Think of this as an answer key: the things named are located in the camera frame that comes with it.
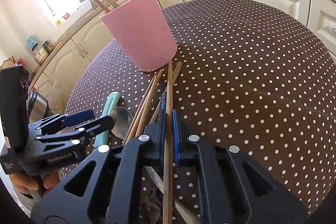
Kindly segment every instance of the metal spoon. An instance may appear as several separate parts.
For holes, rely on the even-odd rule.
[[[110,112],[110,116],[113,118],[114,127],[111,130],[112,133],[119,139],[124,140],[127,131],[132,123],[132,114],[122,106],[118,106]]]

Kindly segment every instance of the pink container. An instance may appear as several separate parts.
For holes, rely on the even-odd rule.
[[[177,52],[156,0],[129,0],[100,18],[140,71],[161,68]]]

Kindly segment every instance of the polka dot tablecloth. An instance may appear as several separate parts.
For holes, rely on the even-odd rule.
[[[178,44],[173,65],[183,63],[174,86],[181,120],[214,145],[241,147],[313,213],[336,174],[335,64],[323,43],[289,15],[251,0],[196,0],[163,12]],[[157,72],[138,71],[113,40],[80,78],[66,113],[90,108],[100,117],[118,91],[119,105],[134,114]],[[121,141],[110,135],[109,144]],[[145,174],[142,180],[145,199],[153,186]],[[174,195],[199,214],[194,169],[174,167]],[[139,223],[146,223],[142,215]]]

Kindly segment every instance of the human hand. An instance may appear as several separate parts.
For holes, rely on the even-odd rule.
[[[23,194],[29,194],[29,190],[38,190],[39,185],[31,176],[25,173],[14,173],[10,174],[9,178],[13,186]],[[43,186],[46,188],[46,194],[59,182],[58,171],[52,171],[43,180]]]

